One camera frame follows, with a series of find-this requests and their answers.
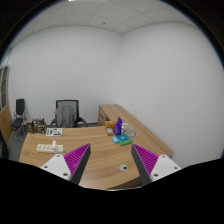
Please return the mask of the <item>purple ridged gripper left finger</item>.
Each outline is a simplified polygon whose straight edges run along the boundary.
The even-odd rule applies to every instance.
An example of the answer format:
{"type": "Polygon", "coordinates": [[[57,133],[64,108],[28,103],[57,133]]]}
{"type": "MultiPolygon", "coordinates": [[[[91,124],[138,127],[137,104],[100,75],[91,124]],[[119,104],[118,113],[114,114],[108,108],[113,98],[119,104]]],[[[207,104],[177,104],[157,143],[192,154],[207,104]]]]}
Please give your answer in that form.
{"type": "Polygon", "coordinates": [[[86,144],[65,155],[55,154],[41,169],[78,185],[90,154],[91,147],[86,144]]]}

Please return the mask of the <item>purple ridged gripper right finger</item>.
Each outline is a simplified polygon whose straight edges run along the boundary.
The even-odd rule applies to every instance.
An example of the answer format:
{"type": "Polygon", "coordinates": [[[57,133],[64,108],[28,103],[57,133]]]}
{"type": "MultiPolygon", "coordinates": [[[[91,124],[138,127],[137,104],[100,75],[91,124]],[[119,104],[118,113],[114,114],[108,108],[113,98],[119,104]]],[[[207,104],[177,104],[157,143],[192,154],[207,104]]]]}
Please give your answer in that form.
{"type": "Polygon", "coordinates": [[[180,167],[167,155],[158,156],[136,144],[132,145],[131,154],[143,186],[180,170],[180,167]]]}

